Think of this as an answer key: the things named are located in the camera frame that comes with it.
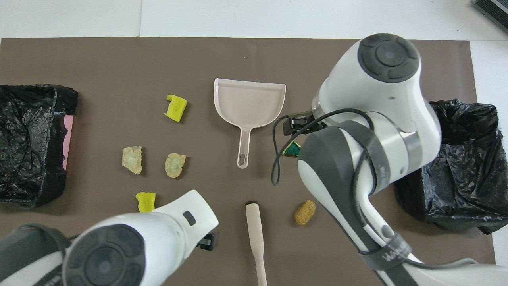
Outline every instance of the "yellow foam piece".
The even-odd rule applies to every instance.
[[[139,192],[136,194],[138,199],[138,210],[141,213],[149,213],[155,209],[155,193]]]
[[[164,115],[173,119],[176,122],[180,122],[180,119],[182,119],[183,111],[187,106],[187,101],[181,97],[172,94],[168,94],[168,97],[166,99],[168,101],[171,101],[171,103],[168,106],[168,113],[164,113]]]

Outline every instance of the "brown food piece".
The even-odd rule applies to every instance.
[[[141,173],[141,146],[122,149],[122,166],[139,175]]]
[[[306,225],[316,212],[313,201],[305,201],[295,212],[295,220],[299,225]]]
[[[187,156],[180,155],[178,153],[171,153],[168,155],[166,159],[166,164],[164,164],[164,169],[166,169],[166,174],[171,178],[176,178],[182,173],[182,167],[185,164],[185,159]]]

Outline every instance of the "black cable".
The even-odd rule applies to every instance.
[[[51,230],[49,227],[39,224],[39,223],[27,223],[27,224],[20,226],[18,229],[24,230],[26,228],[35,228],[35,229],[43,231],[43,232],[47,233],[49,236],[51,236],[51,238],[55,242],[56,246],[58,247],[58,250],[60,250],[60,253],[62,254],[62,259],[65,258],[65,255],[66,255],[65,246],[62,244],[60,238],[55,235],[53,230]]]
[[[277,152],[279,151],[277,149],[277,139],[275,139],[275,128],[277,128],[277,125],[284,119],[288,118],[289,116],[287,115],[284,115],[282,116],[281,118],[277,119],[277,121],[275,121],[275,124],[273,124],[273,128],[272,128],[272,138],[273,138],[273,146],[275,147],[275,153],[277,154]],[[277,183],[280,179],[280,160],[277,160]]]
[[[358,201],[356,200],[356,185],[358,183],[358,176],[360,174],[360,170],[362,169],[363,161],[367,158],[370,159],[370,157],[367,156],[366,153],[367,153],[366,151],[362,152],[362,155],[360,156],[360,160],[358,160],[358,165],[356,166],[355,172],[353,173],[353,184],[352,184],[352,188],[351,188],[350,204],[355,206],[356,212],[353,212],[353,213],[355,214],[356,218],[361,222],[361,224],[363,226],[369,225],[372,228],[372,225],[370,223],[368,223],[368,220],[365,217],[365,214],[363,213],[362,209],[360,208],[360,205],[358,204]],[[375,171],[374,171],[373,167],[370,168],[370,172],[372,174],[372,177],[374,178]]]
[[[277,151],[278,148],[275,145],[275,152],[277,155],[275,156],[275,161],[273,162],[273,166],[272,166],[272,174],[271,174],[272,185],[277,186],[279,184],[279,181],[280,181],[280,157],[282,156],[284,149],[286,149],[291,144],[291,142],[296,139],[296,137],[298,137],[299,135],[301,135],[303,132],[307,131],[308,129],[312,128],[314,125],[318,124],[319,121],[326,119],[330,116],[340,114],[340,113],[356,113],[356,114],[360,115],[361,117],[363,117],[367,121],[367,123],[369,124],[369,128],[371,130],[374,130],[374,123],[372,122],[372,119],[370,119],[369,115],[367,115],[365,112],[363,112],[361,110],[354,109],[354,108],[343,108],[343,109],[335,110],[335,111],[329,112],[323,116],[320,116],[320,117],[312,120],[311,122],[307,123],[307,125],[305,125],[302,129],[298,130],[298,132],[296,132],[293,136],[291,136],[291,138],[284,144],[284,146],[282,147],[282,149],[280,149],[280,151]],[[274,180],[274,173],[275,173],[275,168],[277,166],[279,168],[278,168],[278,173],[277,173],[277,181],[275,181]]]
[[[478,262],[472,258],[462,258],[462,259],[455,260],[455,261],[445,263],[445,264],[426,264],[426,263],[416,262],[414,260],[406,258],[404,263],[407,263],[407,264],[417,267],[417,268],[428,269],[428,270],[449,269],[449,268],[461,267],[466,264],[478,264]]]

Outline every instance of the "white table surface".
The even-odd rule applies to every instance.
[[[469,40],[478,102],[496,105],[500,127],[508,130],[508,34],[469,0],[0,0],[0,44],[1,38],[363,38],[376,33]],[[508,266],[508,227],[493,233],[493,242],[496,263]]]

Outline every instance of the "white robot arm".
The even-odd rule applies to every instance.
[[[6,250],[0,253],[0,286],[161,285],[197,245],[213,248],[216,237],[208,233],[217,225],[195,190],[149,213],[103,220],[67,250],[70,242],[60,232],[31,224],[0,240],[0,250]]]
[[[504,285],[505,267],[421,263],[368,199],[438,153],[439,122],[421,94],[420,72],[418,51],[401,37],[354,44],[312,101],[308,127],[327,127],[300,150],[300,177],[386,285]]]

